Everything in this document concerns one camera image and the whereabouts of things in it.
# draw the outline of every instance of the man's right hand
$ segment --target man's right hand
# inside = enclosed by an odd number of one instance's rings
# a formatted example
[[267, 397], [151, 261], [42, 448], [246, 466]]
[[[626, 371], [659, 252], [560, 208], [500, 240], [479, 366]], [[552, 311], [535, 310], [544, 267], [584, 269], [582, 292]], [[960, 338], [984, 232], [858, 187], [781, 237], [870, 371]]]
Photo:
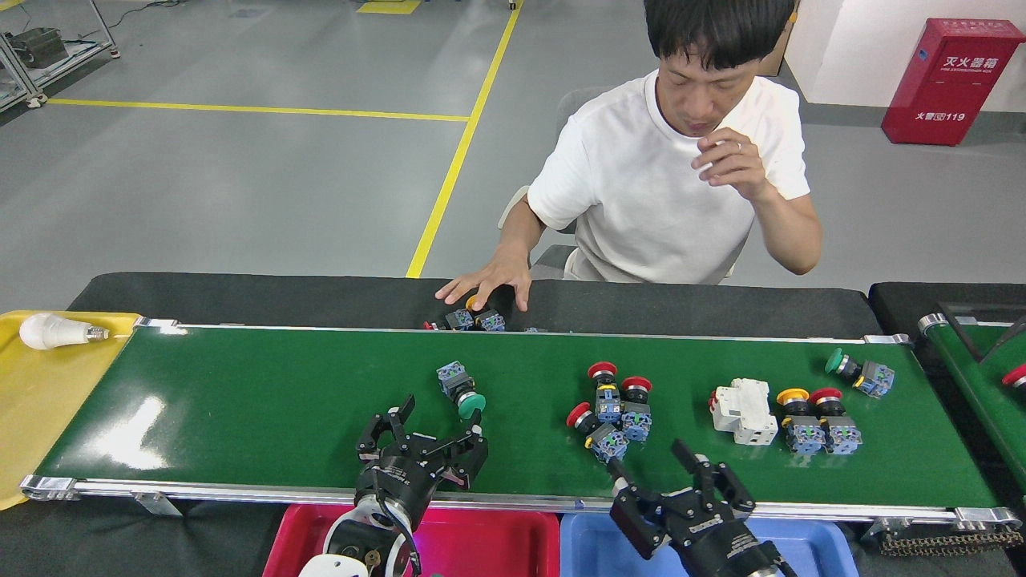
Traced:
[[468, 292], [477, 288], [477, 299], [472, 309], [484, 308], [491, 292], [501, 284], [513, 286], [516, 294], [516, 308], [527, 312], [527, 294], [530, 292], [530, 271], [527, 259], [522, 255], [504, 255], [500, 251], [491, 257], [481, 270], [458, 276], [435, 293], [436, 299], [444, 299], [446, 305], [453, 305]]

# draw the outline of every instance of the white wall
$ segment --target white wall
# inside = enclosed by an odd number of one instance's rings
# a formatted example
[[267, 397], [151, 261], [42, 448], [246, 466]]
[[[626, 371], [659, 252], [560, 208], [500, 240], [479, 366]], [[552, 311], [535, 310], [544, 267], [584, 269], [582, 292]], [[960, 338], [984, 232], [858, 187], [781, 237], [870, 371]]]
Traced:
[[[1026, 33], [1026, 0], [804, 0], [785, 60], [817, 104], [891, 104], [928, 17], [1012, 21]], [[984, 110], [1026, 112], [1026, 44]]]

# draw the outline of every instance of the fire extinguisher box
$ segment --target fire extinguisher box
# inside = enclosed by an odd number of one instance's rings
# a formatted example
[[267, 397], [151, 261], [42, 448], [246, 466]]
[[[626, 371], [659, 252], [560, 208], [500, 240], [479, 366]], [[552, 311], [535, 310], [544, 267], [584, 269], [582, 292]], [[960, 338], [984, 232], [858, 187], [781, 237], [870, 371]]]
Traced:
[[926, 18], [883, 132], [894, 143], [957, 145], [1022, 42], [1009, 21]]

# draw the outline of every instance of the man's left hand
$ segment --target man's left hand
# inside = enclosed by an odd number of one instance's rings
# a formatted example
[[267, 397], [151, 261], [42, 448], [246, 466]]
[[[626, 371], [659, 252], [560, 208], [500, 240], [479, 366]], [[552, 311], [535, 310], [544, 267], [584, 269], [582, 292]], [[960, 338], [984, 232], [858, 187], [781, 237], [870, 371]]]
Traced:
[[731, 185], [749, 201], [776, 192], [766, 180], [759, 147], [733, 128], [719, 128], [699, 141], [702, 154], [692, 161], [692, 168], [709, 165], [699, 179], [712, 186]]

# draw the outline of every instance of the chain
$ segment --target chain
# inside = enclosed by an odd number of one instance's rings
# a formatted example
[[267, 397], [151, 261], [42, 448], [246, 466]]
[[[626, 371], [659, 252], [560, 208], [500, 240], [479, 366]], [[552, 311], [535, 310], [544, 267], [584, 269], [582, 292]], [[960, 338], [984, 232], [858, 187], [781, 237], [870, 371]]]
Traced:
[[889, 556], [956, 556], [1007, 549], [1023, 544], [1023, 536], [1007, 526], [1000, 526], [992, 533], [969, 533], [943, 537], [919, 537], [896, 539], [891, 532], [884, 533], [880, 552]]

